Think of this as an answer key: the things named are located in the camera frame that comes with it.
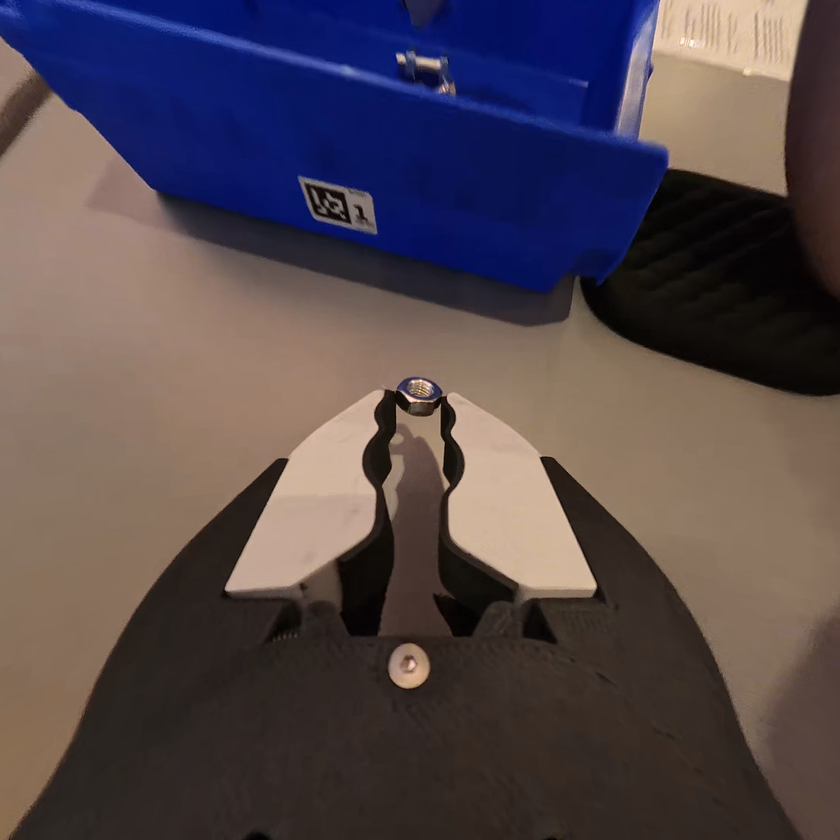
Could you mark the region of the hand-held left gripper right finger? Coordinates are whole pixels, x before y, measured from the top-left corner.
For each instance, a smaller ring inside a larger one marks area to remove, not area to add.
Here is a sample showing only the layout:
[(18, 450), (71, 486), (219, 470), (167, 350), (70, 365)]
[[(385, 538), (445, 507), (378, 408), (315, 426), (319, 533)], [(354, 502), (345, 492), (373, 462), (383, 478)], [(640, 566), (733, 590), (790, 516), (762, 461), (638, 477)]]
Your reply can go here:
[(459, 600), (589, 599), (597, 583), (538, 450), (460, 394), (442, 405), (448, 457), (441, 537), (476, 583)]

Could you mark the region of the printed paper sheet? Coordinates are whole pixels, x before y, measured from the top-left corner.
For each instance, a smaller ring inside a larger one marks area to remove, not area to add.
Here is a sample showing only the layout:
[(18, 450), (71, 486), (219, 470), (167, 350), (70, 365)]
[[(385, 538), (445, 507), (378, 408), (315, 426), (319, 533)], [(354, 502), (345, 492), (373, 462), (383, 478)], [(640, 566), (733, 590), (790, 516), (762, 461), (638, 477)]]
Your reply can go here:
[(654, 52), (790, 81), (806, 1), (662, 1)]

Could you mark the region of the person's right forearm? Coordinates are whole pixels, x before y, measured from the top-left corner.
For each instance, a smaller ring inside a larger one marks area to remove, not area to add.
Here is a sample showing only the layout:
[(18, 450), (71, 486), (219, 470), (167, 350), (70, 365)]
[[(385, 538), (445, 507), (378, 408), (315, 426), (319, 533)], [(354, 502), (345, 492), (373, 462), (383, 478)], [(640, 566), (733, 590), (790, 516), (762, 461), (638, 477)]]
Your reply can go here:
[(839, 298), (839, 2), (809, 1), (791, 78), (785, 178), (817, 279)]

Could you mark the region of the steel hex nut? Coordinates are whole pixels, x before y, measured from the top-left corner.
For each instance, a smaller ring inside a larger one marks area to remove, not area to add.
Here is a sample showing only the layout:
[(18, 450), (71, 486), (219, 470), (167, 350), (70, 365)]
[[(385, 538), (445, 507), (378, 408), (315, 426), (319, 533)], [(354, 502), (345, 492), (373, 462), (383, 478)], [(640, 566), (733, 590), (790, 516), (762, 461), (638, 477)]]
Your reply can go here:
[(444, 393), (434, 381), (422, 376), (409, 376), (395, 388), (396, 404), (407, 414), (416, 417), (433, 415)]

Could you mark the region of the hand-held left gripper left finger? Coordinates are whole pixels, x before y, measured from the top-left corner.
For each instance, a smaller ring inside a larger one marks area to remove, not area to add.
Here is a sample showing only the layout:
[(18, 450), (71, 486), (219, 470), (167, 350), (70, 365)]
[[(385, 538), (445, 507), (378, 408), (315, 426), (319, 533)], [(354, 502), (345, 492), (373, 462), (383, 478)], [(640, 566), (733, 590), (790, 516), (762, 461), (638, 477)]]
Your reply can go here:
[(375, 601), (393, 568), (384, 483), (396, 430), (393, 392), (373, 390), (289, 456), (225, 593), (290, 601)]

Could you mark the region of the blue plastic bin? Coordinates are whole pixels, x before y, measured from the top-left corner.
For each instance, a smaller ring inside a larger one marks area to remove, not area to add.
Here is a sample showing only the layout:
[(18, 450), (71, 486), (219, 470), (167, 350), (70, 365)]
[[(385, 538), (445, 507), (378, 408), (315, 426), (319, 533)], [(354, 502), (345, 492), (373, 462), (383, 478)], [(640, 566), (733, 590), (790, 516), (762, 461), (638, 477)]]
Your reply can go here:
[(666, 172), (638, 138), (658, 7), (12, 1), (1, 29), (159, 193), (551, 291), (614, 271)]

